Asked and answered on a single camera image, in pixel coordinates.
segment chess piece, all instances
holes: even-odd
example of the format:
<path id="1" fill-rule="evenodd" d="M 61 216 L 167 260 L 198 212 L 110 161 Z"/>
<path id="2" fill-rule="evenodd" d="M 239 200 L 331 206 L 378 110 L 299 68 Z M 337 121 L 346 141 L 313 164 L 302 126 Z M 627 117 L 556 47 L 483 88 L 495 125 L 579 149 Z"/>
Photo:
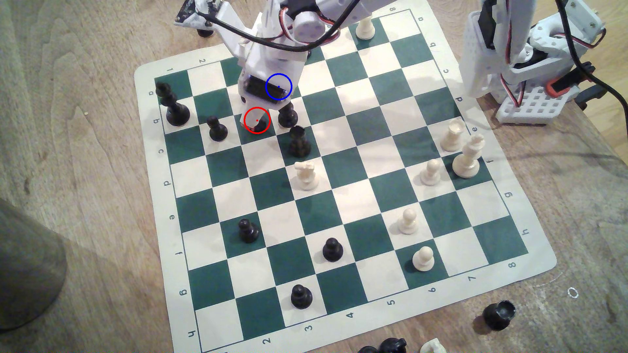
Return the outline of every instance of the chess piece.
<path id="1" fill-rule="evenodd" d="M 481 134 L 471 136 L 471 140 L 462 148 L 462 154 L 453 159 L 453 172 L 460 178 L 474 177 L 480 170 L 477 159 L 482 155 L 484 144 L 484 136 Z"/>
<path id="2" fill-rule="evenodd" d="M 375 36 L 375 27 L 371 16 L 363 19 L 355 28 L 355 36 L 361 40 L 370 40 Z"/>
<path id="3" fill-rule="evenodd" d="M 342 248 L 342 244 L 339 243 L 336 238 L 327 239 L 323 246 L 323 257 L 327 261 L 334 263 L 342 257 L 343 253 L 344 249 Z"/>
<path id="4" fill-rule="evenodd" d="M 213 115 L 208 117 L 207 125 L 209 125 L 209 137 L 212 138 L 212 140 L 221 142 L 227 138 L 227 134 L 229 133 L 227 126 L 221 124 L 217 117 Z"/>
<path id="5" fill-rule="evenodd" d="M 168 107 L 166 120 L 172 126 L 182 126 L 190 120 L 190 110 L 183 104 L 176 102 L 176 94 L 172 92 L 169 84 L 157 82 L 155 84 L 155 94 L 160 98 L 160 104 Z"/>
<path id="6" fill-rule="evenodd" d="M 482 317 L 491 330 L 501 331 L 508 327 L 515 312 L 514 304 L 508 300 L 502 300 L 487 306 L 482 312 Z"/>
<path id="7" fill-rule="evenodd" d="M 295 162 L 296 181 L 304 191 L 313 190 L 318 186 L 320 177 L 314 172 L 314 163 Z"/>
<path id="8" fill-rule="evenodd" d="M 399 227 L 399 231 L 403 234 L 410 235 L 419 228 L 419 225 L 416 223 L 416 211 L 413 209 L 405 209 L 403 211 L 403 215 L 397 221 L 397 227 Z"/>
<path id="9" fill-rule="evenodd" d="M 429 271 L 434 267 L 434 251 L 429 246 L 423 246 L 412 256 L 412 265 L 419 271 Z"/>
<path id="10" fill-rule="evenodd" d="M 456 152 L 462 147 L 462 133 L 465 122 L 456 118 L 449 123 L 445 137 L 440 140 L 440 147 L 447 152 Z"/>
<path id="11" fill-rule="evenodd" d="M 292 287 L 290 301 L 295 308 L 305 309 L 312 304 L 312 292 L 302 285 L 296 285 Z"/>
<path id="12" fill-rule="evenodd" d="M 290 129 L 290 146 L 288 152 L 297 158 L 306 157 L 310 154 L 311 145 L 308 139 L 305 137 L 305 129 L 297 125 Z"/>

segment captured chess piece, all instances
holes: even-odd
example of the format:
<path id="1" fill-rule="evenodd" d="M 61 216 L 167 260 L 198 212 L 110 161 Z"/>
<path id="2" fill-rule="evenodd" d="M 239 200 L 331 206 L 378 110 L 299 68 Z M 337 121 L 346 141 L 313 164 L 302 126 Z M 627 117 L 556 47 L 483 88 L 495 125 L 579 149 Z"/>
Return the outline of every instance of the captured chess piece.
<path id="1" fill-rule="evenodd" d="M 302 285 L 296 285 L 292 287 L 290 301 L 295 308 L 305 309 L 312 304 L 312 292 Z"/>
<path id="2" fill-rule="evenodd" d="M 157 82 L 155 94 L 160 98 L 160 104 L 168 107 L 166 120 L 173 126 L 185 125 L 190 120 L 190 110 L 181 103 L 176 102 L 176 94 L 172 92 L 169 84 Z"/>
<path id="3" fill-rule="evenodd" d="M 227 138 L 227 126 L 224 126 L 218 121 L 218 118 L 215 116 L 210 116 L 207 118 L 207 125 L 209 125 L 209 137 L 216 142 L 221 142 L 225 138 Z"/>
<path id="4" fill-rule="evenodd" d="M 501 331 L 508 327 L 516 309 L 514 304 L 508 300 L 502 300 L 499 303 L 493 303 L 482 312 L 482 317 L 486 325 L 493 331 Z"/>

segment blue circle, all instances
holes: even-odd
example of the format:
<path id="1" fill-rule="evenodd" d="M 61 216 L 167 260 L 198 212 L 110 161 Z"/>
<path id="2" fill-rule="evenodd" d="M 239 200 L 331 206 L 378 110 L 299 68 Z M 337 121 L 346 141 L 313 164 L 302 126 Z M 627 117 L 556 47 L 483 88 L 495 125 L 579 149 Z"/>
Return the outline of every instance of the blue circle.
<path id="1" fill-rule="evenodd" d="M 285 97 L 282 97 L 282 98 L 279 98 L 279 99 L 271 96 L 271 94 L 268 92 L 268 81 L 270 81 L 270 79 L 273 76 L 277 76 L 277 75 L 287 78 L 288 82 L 290 82 L 290 92 L 288 92 L 288 94 Z M 290 80 L 290 78 L 287 75 L 284 75 L 283 73 L 274 73 L 266 80 L 266 85 L 264 85 L 264 89 L 266 89 L 266 94 L 268 95 L 268 97 L 270 97 L 270 98 L 272 98 L 274 100 L 284 100 L 284 99 L 288 98 L 292 94 L 292 81 Z"/>

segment white pawn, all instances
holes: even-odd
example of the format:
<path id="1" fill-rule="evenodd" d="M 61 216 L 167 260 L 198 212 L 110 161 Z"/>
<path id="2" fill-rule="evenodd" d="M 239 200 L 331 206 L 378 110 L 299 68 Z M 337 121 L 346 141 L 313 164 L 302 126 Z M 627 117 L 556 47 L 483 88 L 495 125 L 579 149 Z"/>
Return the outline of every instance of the white pawn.
<path id="1" fill-rule="evenodd" d="M 452 120 L 447 127 L 445 137 L 440 140 L 440 146 L 447 152 L 456 152 L 462 147 L 462 133 L 465 130 L 465 122 L 459 117 Z"/>
<path id="2" fill-rule="evenodd" d="M 412 265 L 419 271 L 429 271 L 434 267 L 434 251 L 424 246 L 412 256 Z"/>
<path id="3" fill-rule="evenodd" d="M 295 169 L 296 181 L 302 190 L 310 191 L 318 186 L 320 177 L 314 172 L 314 163 L 296 162 Z"/>
<path id="4" fill-rule="evenodd" d="M 480 170 L 480 163 L 477 161 L 482 155 L 484 147 L 484 136 L 475 134 L 471 140 L 462 148 L 462 154 L 453 159 L 452 169 L 460 178 L 472 178 Z"/>
<path id="5" fill-rule="evenodd" d="M 440 182 L 440 162 L 438 160 L 430 160 L 424 170 L 419 173 L 419 178 L 424 185 L 429 187 Z"/>
<path id="6" fill-rule="evenodd" d="M 375 27 L 373 26 L 371 16 L 363 19 L 357 24 L 357 27 L 355 28 L 355 36 L 361 40 L 369 40 L 375 36 Z"/>

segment white chess piece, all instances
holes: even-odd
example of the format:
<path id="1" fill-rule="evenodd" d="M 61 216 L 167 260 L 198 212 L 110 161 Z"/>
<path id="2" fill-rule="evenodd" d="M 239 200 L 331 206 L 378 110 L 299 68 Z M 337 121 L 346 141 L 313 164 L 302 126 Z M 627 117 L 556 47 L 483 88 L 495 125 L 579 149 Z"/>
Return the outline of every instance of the white chess piece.
<path id="1" fill-rule="evenodd" d="M 405 209 L 403 215 L 397 221 L 397 227 L 403 234 L 410 235 L 419 229 L 416 223 L 416 212 L 413 209 Z"/>
<path id="2" fill-rule="evenodd" d="M 440 162 L 438 160 L 430 160 L 424 170 L 419 173 L 419 178 L 424 185 L 429 187 L 440 182 Z"/>
<path id="3" fill-rule="evenodd" d="M 375 27 L 373 26 L 371 16 L 363 19 L 357 24 L 357 27 L 355 28 L 355 36 L 361 40 L 369 40 L 375 36 Z"/>
<path id="4" fill-rule="evenodd" d="M 313 190 L 318 186 L 320 177 L 314 172 L 314 163 L 296 162 L 296 181 L 304 191 Z"/>
<path id="5" fill-rule="evenodd" d="M 412 265 L 419 271 L 429 271 L 434 267 L 434 251 L 424 246 L 412 256 Z"/>
<path id="6" fill-rule="evenodd" d="M 480 170 L 480 163 L 477 161 L 482 155 L 484 147 L 484 136 L 475 134 L 471 140 L 462 148 L 462 154 L 453 159 L 452 169 L 460 178 L 472 178 Z"/>
<path id="7" fill-rule="evenodd" d="M 465 122 L 459 117 L 450 121 L 447 133 L 440 146 L 447 152 L 456 152 L 462 147 L 462 133 L 465 131 Z"/>

